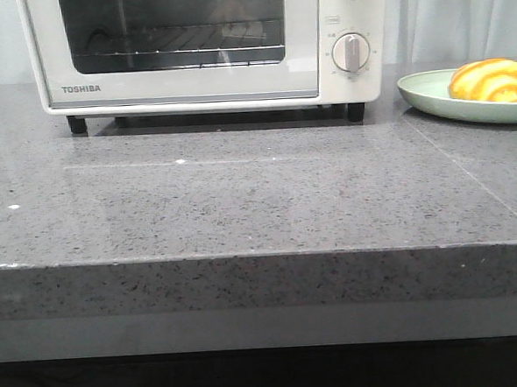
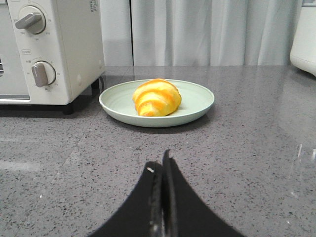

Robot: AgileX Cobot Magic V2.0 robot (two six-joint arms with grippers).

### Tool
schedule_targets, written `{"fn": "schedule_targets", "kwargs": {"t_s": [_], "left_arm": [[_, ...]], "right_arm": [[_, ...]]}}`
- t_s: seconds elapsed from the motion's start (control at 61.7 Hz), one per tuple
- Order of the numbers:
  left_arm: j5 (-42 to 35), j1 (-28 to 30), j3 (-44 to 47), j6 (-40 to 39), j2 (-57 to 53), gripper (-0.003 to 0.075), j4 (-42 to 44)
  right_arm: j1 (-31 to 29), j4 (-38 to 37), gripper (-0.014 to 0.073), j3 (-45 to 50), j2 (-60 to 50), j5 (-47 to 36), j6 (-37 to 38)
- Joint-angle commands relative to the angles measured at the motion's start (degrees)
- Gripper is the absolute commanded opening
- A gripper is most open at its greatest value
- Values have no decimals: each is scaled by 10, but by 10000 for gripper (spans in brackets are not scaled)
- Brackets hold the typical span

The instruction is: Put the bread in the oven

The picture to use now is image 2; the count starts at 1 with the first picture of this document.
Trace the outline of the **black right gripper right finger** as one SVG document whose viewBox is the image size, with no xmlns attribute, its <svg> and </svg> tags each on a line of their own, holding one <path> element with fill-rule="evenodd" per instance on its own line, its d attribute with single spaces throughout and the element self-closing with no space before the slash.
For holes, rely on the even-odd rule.
<svg viewBox="0 0 316 237">
<path fill-rule="evenodd" d="M 167 237 L 241 237 L 217 216 L 184 178 L 176 161 L 164 152 L 163 211 Z"/>
</svg>

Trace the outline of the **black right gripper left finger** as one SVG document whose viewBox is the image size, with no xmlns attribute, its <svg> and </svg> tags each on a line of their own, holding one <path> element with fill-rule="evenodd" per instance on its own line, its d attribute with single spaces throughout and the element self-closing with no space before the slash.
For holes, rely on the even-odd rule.
<svg viewBox="0 0 316 237">
<path fill-rule="evenodd" d="M 162 166 L 153 161 L 131 194 L 112 217 L 91 237 L 160 237 L 162 236 Z"/>
</svg>

